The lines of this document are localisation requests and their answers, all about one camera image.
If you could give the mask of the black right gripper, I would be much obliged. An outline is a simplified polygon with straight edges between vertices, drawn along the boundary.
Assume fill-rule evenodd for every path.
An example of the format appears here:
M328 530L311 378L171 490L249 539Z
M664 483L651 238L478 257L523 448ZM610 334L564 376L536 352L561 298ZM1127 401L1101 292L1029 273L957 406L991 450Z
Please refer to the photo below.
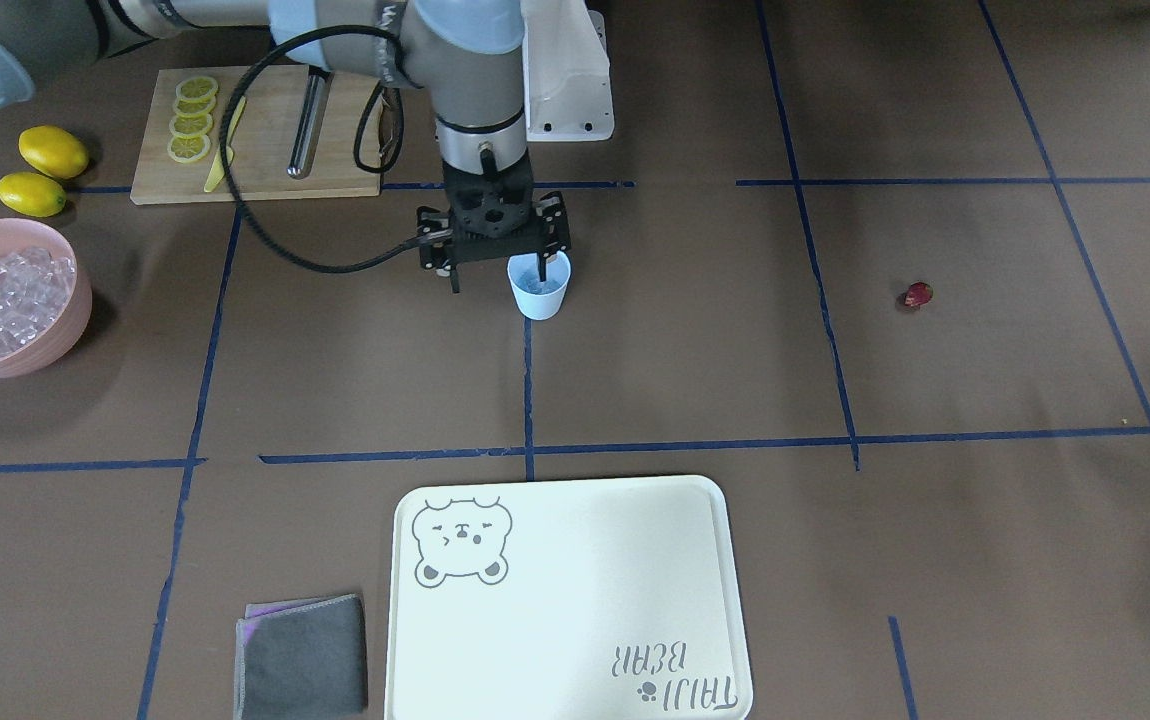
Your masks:
M459 266L516 255L539 256L532 293L549 293L549 258L572 248L569 214L560 191L534 196L532 164L520 160L493 174L442 163L448 210L417 210L419 259L427 270L448 273L461 292Z

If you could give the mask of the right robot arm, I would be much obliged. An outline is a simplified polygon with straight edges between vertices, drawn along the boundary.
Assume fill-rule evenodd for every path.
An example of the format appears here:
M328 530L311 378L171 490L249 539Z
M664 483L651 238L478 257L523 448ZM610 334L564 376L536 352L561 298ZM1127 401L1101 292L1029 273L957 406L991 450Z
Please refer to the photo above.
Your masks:
M459 283L463 263L507 258L539 281L569 248L560 193L535 199L524 109L524 18L518 1L0 1L0 108L60 74L187 31L264 26L274 61L354 72L400 94L425 90L435 114L448 210L419 210L392 248Z

